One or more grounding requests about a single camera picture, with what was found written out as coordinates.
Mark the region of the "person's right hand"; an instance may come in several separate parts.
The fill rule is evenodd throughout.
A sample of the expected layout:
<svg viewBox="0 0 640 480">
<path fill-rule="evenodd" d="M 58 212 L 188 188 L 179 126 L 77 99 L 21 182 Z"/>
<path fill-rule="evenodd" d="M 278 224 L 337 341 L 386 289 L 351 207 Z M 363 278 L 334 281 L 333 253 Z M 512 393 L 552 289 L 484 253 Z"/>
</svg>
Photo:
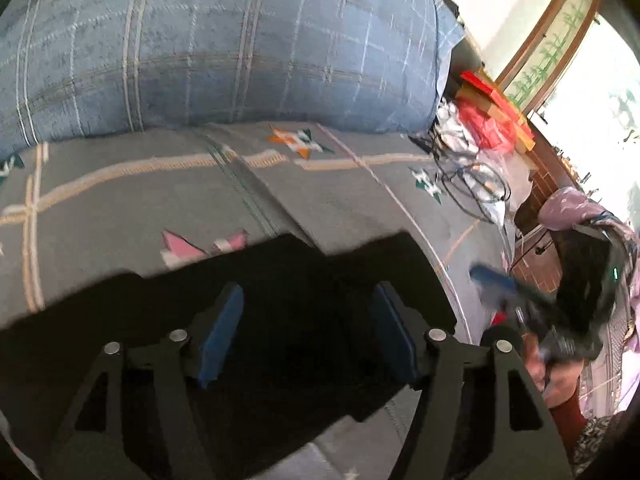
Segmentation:
<svg viewBox="0 0 640 480">
<path fill-rule="evenodd" d="M 557 408 L 570 400 L 577 391 L 578 379 L 585 367 L 585 362 L 546 364 L 539 351 L 538 338 L 534 334 L 523 336 L 523 351 L 526 370 L 541 392 L 548 408 Z"/>
</svg>

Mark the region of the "red right sleeve forearm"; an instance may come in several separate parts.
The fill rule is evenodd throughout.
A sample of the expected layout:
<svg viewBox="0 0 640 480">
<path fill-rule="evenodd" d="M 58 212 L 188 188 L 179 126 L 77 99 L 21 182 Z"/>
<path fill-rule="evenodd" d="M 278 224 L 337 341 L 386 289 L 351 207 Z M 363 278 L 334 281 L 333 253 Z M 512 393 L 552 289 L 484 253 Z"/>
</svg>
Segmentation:
<svg viewBox="0 0 640 480">
<path fill-rule="evenodd" d="M 549 400 L 548 408 L 559 431 L 568 461 L 575 465 L 580 454 L 579 447 L 584 443 L 584 433 L 588 428 L 588 419 L 580 410 L 577 392 L 562 401 Z"/>
</svg>

